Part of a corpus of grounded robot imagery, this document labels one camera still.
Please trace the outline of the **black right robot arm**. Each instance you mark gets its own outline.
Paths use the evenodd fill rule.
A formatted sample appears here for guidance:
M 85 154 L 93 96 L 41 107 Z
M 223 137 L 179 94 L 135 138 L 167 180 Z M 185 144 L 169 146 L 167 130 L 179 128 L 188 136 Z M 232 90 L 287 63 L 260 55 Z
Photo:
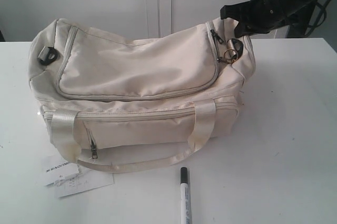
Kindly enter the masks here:
M 316 2 L 317 0 L 249 0 L 223 6 L 220 17 L 238 22 L 235 37 L 266 34 L 271 30 L 299 23 L 296 12 Z

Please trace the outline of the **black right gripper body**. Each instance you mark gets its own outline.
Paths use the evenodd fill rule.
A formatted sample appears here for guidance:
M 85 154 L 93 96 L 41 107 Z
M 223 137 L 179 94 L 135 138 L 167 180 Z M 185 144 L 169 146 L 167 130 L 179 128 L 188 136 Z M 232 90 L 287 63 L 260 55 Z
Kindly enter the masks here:
M 289 26 L 291 11 L 292 0 L 250 0 L 247 26 L 255 34 L 266 34 Z

